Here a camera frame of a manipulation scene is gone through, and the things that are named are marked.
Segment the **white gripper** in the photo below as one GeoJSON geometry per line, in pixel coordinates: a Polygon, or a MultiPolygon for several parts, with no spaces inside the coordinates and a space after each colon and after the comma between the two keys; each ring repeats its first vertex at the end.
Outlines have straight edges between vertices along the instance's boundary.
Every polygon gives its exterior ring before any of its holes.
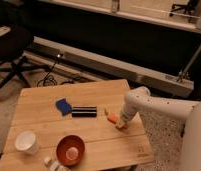
{"type": "Polygon", "coordinates": [[[121,109],[118,120],[116,121],[116,127],[118,129],[124,128],[129,121],[131,121],[137,113],[137,110],[128,105],[124,105],[121,109]]]}

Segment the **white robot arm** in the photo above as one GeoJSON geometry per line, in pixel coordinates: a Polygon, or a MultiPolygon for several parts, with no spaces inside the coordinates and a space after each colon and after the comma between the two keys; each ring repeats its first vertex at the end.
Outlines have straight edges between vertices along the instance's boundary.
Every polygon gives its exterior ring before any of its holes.
{"type": "Polygon", "coordinates": [[[201,171],[201,101],[154,97],[141,86],[124,95],[116,127],[126,126],[143,108],[185,121],[179,171],[201,171]]]}

